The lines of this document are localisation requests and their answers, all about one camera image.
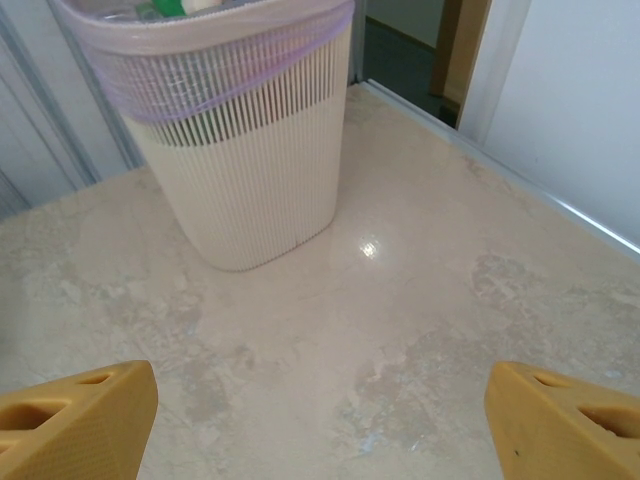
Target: beige marble tile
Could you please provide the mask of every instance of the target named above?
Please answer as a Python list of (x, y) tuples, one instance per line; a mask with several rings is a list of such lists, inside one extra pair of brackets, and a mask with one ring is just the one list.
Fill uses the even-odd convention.
[(489, 369), (640, 394), (640, 267), (365, 91), (331, 227), (203, 264), (147, 169), (0, 225), (0, 391), (149, 359), (140, 478), (499, 478)]

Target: hole in yellow plastic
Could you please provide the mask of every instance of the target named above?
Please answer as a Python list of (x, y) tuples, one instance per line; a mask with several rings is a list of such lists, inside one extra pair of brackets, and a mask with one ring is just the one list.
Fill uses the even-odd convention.
[(78, 382), (80, 385), (98, 385), (105, 380), (108, 380), (111, 377), (110, 373), (101, 373), (100, 375), (95, 375), (94, 377), (87, 378), (86, 380), (81, 380)]
[(0, 412), (0, 430), (34, 430), (66, 406), (55, 401), (12, 405)]
[(616, 437), (640, 439), (640, 411), (619, 407), (580, 407), (578, 410)]
[(568, 382), (560, 378), (556, 378), (548, 373), (535, 373), (533, 378), (547, 387), (569, 388), (571, 386)]

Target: wastebasket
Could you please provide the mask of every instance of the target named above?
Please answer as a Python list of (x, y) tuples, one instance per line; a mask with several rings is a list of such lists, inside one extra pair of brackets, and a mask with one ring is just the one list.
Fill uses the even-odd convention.
[(251, 269), (331, 223), (353, 0), (257, 0), (151, 23), (100, 18), (104, 0), (57, 2), (213, 266)]

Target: cream ribbed trash can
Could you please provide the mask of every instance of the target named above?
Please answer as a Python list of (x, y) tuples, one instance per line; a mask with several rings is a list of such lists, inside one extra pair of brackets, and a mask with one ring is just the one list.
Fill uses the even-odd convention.
[(257, 0), (153, 23), (57, 1), (213, 266), (254, 268), (331, 223), (353, 0)]

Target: yellow plastic part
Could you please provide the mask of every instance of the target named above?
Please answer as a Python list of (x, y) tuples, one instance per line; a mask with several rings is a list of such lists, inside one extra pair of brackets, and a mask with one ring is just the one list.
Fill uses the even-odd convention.
[(505, 362), (485, 408), (506, 480), (640, 479), (636, 397)]
[(0, 396), (0, 478), (134, 479), (157, 406), (143, 361)]

